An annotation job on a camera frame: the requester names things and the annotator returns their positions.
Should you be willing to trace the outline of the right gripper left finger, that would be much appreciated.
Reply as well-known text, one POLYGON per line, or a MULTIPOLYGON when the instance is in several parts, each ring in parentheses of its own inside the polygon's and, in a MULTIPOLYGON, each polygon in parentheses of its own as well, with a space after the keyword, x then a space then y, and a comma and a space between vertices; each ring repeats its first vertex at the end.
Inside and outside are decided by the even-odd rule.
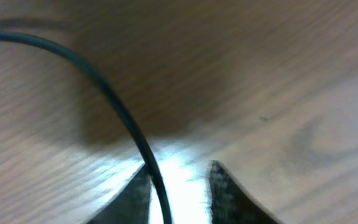
POLYGON ((87 224, 148 224, 151 180, 142 166, 118 196, 87 224))

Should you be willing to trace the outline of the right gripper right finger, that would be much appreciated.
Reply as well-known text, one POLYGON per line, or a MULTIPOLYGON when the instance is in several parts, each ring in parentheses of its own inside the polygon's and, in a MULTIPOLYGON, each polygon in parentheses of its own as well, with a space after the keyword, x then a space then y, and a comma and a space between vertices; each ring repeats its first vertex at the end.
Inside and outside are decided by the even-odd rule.
POLYGON ((212 224, 282 224, 252 198, 219 161, 209 172, 212 224))

